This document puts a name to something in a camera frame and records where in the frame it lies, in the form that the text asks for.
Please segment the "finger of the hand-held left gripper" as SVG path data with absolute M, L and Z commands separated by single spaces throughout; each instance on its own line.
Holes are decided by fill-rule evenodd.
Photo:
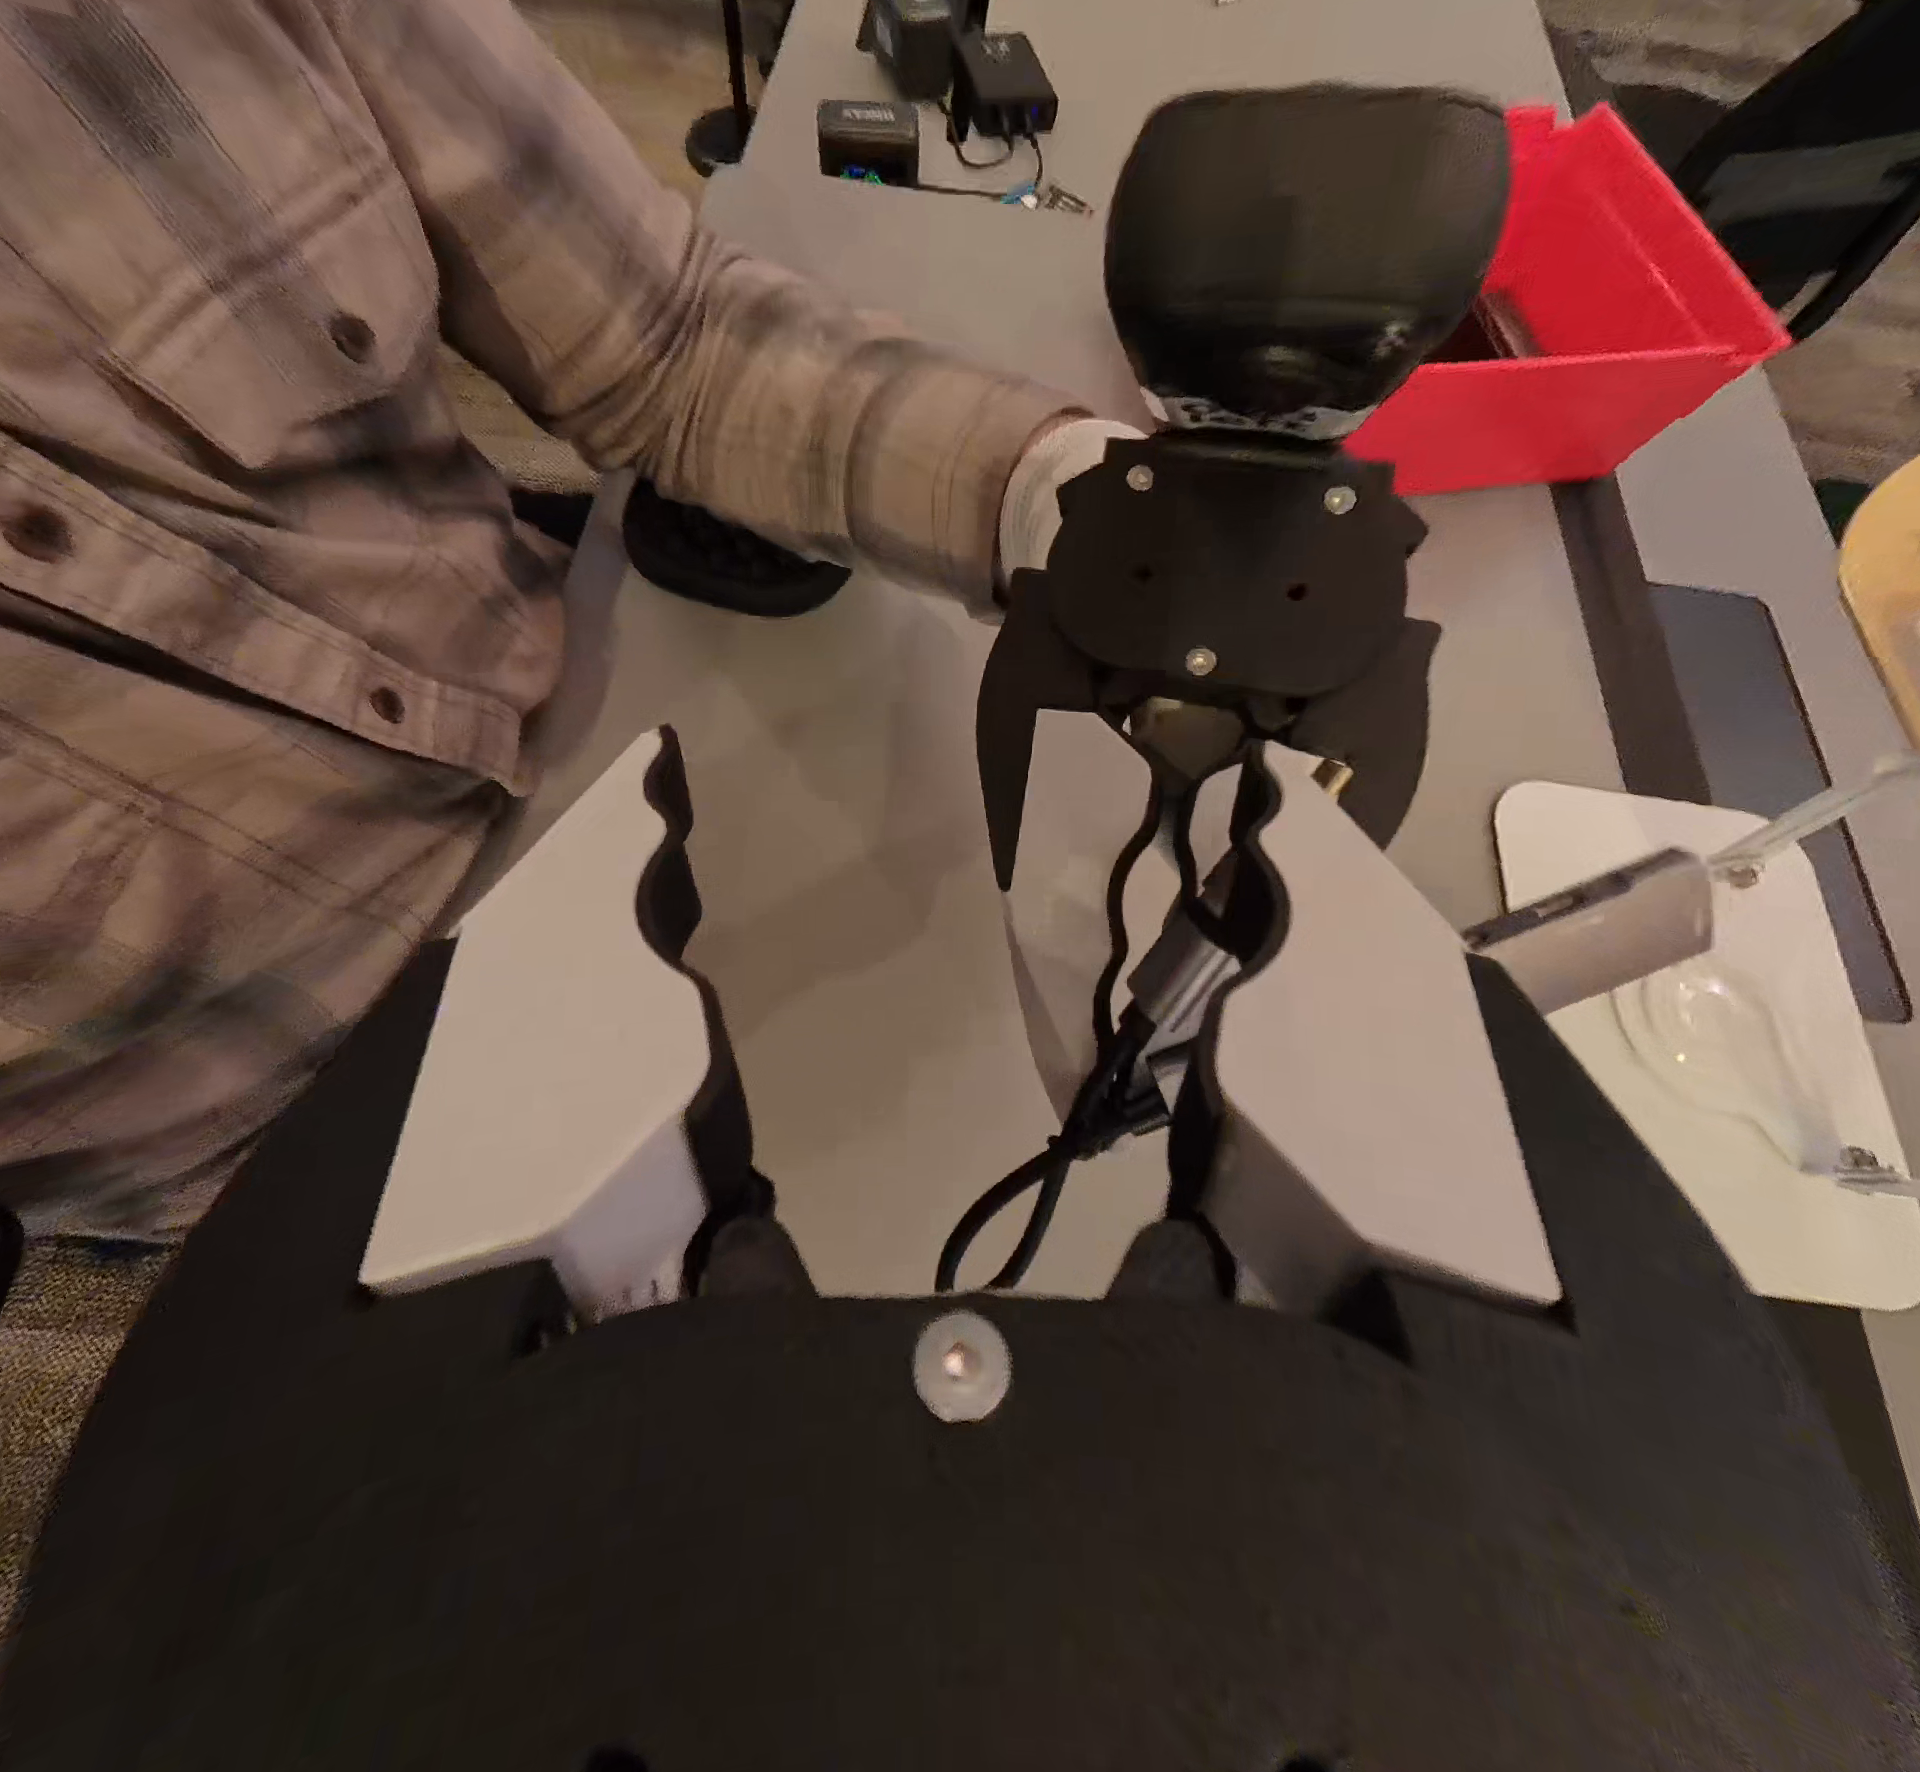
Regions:
M 1148 736 L 1147 761 L 1162 794 L 1158 851 L 1173 869 L 1181 916 L 1210 941 L 1226 938 L 1233 897 L 1233 820 L 1251 736 Z
M 1002 919 L 1027 1047 L 1054 1112 L 1068 1112 L 1094 1063 L 1094 993 L 1113 953 L 1108 892 L 1152 782 L 1140 754 L 1100 719 L 1036 717 Z

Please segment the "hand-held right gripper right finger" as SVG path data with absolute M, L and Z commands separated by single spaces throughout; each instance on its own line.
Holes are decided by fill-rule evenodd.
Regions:
M 1231 974 L 1170 1132 L 1170 1206 L 1279 1310 L 1377 1272 L 1519 1308 L 1563 1296 L 1454 925 L 1312 779 L 1262 751 L 1233 842 Z

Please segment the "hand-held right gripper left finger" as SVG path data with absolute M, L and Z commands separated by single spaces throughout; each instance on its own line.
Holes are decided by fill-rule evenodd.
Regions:
M 360 1279 L 416 1294 L 552 1270 L 580 1319 L 693 1290 L 755 1209 L 669 727 L 644 732 L 461 920 Z

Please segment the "grey usb hub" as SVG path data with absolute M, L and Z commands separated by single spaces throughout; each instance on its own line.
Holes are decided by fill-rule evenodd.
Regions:
M 1710 952 L 1716 877 L 1695 853 L 1663 848 L 1481 920 L 1461 935 L 1543 1016 L 1639 983 Z

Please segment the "red plastic bin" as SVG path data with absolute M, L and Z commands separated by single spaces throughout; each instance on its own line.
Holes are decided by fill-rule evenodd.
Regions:
M 1507 113 L 1512 189 L 1479 298 L 1348 440 L 1405 495 L 1608 476 L 1787 346 L 1606 105 Z

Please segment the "person's left forearm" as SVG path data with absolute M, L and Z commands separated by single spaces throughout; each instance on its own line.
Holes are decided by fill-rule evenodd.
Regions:
M 996 609 L 996 518 L 1063 393 L 712 237 L 658 186 L 445 234 L 444 331 L 599 468 L 805 558 Z

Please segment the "person's left hand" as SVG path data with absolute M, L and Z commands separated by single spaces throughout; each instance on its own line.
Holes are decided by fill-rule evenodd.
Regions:
M 1007 604 L 1015 573 L 1046 568 L 1061 530 L 1061 490 L 1105 463 L 1111 442 L 1136 442 L 1147 436 L 1125 422 L 1061 416 L 1027 442 L 996 518 L 996 606 Z

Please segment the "black quilted pad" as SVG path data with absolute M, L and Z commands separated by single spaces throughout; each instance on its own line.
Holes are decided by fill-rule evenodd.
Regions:
M 748 618 L 786 620 L 831 604 L 852 570 L 807 559 L 745 526 L 683 504 L 636 477 L 620 537 L 640 579 L 671 597 Z

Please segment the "small black battery pack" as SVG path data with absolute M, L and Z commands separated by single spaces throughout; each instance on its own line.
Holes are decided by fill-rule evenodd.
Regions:
M 816 155 L 821 176 L 917 189 L 923 184 L 923 110 L 900 100 L 823 100 Z

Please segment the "black power adapter box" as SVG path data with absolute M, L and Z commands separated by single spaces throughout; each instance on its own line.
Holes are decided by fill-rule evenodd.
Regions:
M 971 0 L 865 0 L 857 51 L 871 58 L 900 98 L 939 105 L 953 84 L 953 60 Z

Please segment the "wooden board with black panel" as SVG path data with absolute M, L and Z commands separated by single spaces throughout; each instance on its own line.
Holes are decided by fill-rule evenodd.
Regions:
M 1919 459 L 1877 484 L 1846 522 L 1836 585 L 1889 708 L 1919 750 Z

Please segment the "black office chair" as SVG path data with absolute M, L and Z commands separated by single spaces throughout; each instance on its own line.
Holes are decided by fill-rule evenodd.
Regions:
M 1919 0 L 1854 0 L 1668 176 L 1789 342 L 1811 341 L 1917 226 Z

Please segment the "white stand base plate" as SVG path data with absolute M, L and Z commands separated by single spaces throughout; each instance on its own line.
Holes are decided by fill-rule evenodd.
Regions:
M 1660 848 L 1712 853 L 1760 825 L 1739 810 L 1540 779 L 1511 786 L 1494 808 L 1501 885 L 1514 909 Z M 1742 990 L 1769 1003 L 1836 1135 L 1904 1178 L 1902 1135 L 1803 853 L 1769 864 L 1752 890 L 1727 894 L 1715 958 Z M 1750 1290 L 1803 1305 L 1917 1308 L 1917 1198 L 1803 1173 L 1748 1120 L 1673 1090 L 1631 1047 L 1608 996 L 1549 1016 L 1549 1027 L 1710 1224 Z

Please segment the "black stanchion post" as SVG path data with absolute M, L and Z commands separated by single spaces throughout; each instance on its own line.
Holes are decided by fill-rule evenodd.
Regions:
M 703 177 L 740 162 L 755 123 L 742 7 L 740 0 L 719 0 L 719 7 L 729 62 L 729 100 L 701 114 L 685 132 L 688 162 Z

